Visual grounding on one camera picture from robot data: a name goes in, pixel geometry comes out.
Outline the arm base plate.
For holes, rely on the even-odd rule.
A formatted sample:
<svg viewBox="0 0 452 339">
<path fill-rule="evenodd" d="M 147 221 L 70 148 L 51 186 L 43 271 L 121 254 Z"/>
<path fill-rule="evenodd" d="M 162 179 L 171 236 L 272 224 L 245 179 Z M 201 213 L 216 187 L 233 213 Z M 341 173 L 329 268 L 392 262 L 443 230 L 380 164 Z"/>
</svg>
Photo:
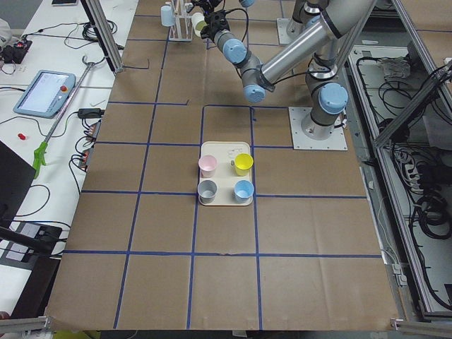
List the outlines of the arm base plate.
<svg viewBox="0 0 452 339">
<path fill-rule="evenodd" d="M 279 45 L 293 42 L 302 31 L 302 24 L 292 18 L 278 18 L 276 20 Z"/>
<path fill-rule="evenodd" d="M 319 126 L 311 119 L 311 107 L 288 107 L 292 144 L 295 150 L 347 151 L 340 118 L 331 126 Z"/>
</svg>

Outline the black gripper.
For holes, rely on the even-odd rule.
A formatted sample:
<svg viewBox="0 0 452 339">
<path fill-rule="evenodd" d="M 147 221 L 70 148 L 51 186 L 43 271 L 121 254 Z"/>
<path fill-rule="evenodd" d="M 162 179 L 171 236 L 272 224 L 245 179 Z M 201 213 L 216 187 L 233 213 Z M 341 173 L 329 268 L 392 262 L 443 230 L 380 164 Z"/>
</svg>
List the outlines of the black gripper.
<svg viewBox="0 0 452 339">
<path fill-rule="evenodd" d="M 207 26 L 202 28 L 200 32 L 201 38 L 208 38 L 213 41 L 218 32 L 230 29 L 226 19 L 226 10 L 205 14 L 204 18 Z"/>
</svg>

